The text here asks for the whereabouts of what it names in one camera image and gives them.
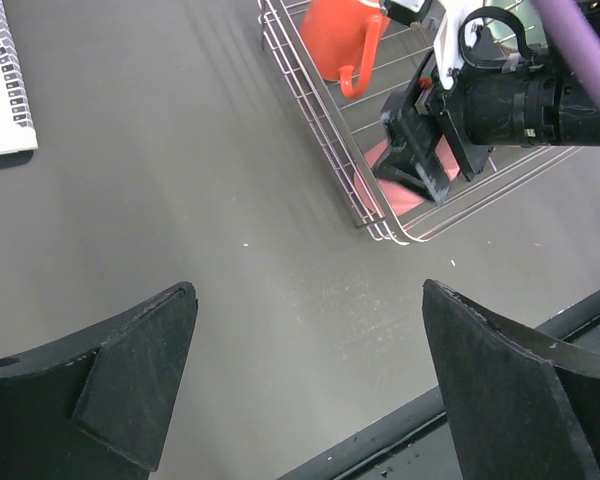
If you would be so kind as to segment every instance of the gray table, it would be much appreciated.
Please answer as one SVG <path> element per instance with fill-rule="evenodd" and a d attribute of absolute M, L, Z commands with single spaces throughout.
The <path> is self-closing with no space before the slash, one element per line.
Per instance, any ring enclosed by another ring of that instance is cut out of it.
<path fill-rule="evenodd" d="M 192 281 L 153 478 L 273 479 L 433 386 L 427 277 L 532 325 L 600 288 L 600 150 L 429 244 L 374 243 L 255 1 L 5 3 L 41 147 L 0 171 L 0 356 Z"/>

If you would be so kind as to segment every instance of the white notebook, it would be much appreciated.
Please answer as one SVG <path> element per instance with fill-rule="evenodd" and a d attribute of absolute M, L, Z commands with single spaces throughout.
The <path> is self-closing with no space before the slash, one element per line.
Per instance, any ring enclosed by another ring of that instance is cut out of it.
<path fill-rule="evenodd" d="M 36 148 L 20 63 L 0 0 L 0 155 Z"/>

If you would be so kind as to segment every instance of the red mug handle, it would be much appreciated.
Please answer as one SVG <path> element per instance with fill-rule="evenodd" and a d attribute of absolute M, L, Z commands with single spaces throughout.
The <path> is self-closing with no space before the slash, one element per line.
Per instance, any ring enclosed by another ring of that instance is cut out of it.
<path fill-rule="evenodd" d="M 340 88 L 342 89 L 342 94 L 348 99 L 353 100 L 360 97 L 369 87 L 373 65 L 376 62 L 378 44 L 382 38 L 383 23 L 384 17 L 381 14 L 374 15 L 367 21 L 362 62 L 360 62 L 360 75 L 355 87 L 353 86 L 353 72 L 355 67 L 353 65 L 346 65 L 340 68 Z"/>

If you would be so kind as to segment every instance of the metal dish rack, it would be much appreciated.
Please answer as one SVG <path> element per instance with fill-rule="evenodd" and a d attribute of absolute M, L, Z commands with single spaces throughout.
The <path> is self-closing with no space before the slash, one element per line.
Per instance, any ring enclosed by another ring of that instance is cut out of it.
<path fill-rule="evenodd" d="M 268 46 L 273 53 L 346 193 L 357 226 L 366 228 L 374 240 L 393 240 L 400 245 L 431 240 L 581 150 L 499 148 L 476 180 L 454 180 L 442 207 L 424 202 L 404 215 L 396 215 L 363 152 L 385 138 L 380 109 L 391 91 L 406 88 L 431 48 L 434 33 L 392 22 L 378 48 L 371 86 L 362 98 L 349 101 L 340 93 L 339 84 L 327 85 L 320 78 L 298 34 L 297 27 L 309 0 L 289 1 L 258 0 L 261 47 Z M 511 7 L 523 1 L 518 0 Z M 356 183 L 371 199 L 372 208 L 365 205 Z"/>

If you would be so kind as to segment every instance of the metal wire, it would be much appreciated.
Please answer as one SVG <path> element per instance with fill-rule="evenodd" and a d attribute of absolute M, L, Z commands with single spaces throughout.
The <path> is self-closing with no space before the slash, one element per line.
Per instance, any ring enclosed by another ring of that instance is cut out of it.
<path fill-rule="evenodd" d="M 520 6 L 517 0 L 507 9 Z M 401 245 L 425 242 L 498 199 L 563 162 L 579 148 L 515 149 L 515 157 L 498 161 L 496 152 L 485 172 L 469 183 L 458 178 L 445 205 L 428 202 L 398 217 L 364 160 L 363 151 L 384 139 L 379 114 L 390 92 L 404 89 L 421 59 L 431 48 L 432 35 L 393 24 L 378 48 L 377 65 L 368 93 L 347 101 L 337 83 L 328 86 L 320 79 L 302 45 L 297 25 L 309 0 L 258 0 L 261 9 L 262 47 L 273 53 L 301 112 L 317 138 L 331 169 L 348 199 L 357 225 L 366 228 L 374 240 L 392 240 Z M 501 43 L 507 38 L 499 39 Z M 356 184 L 362 192 L 356 190 Z M 363 195 L 370 199 L 367 206 Z"/>

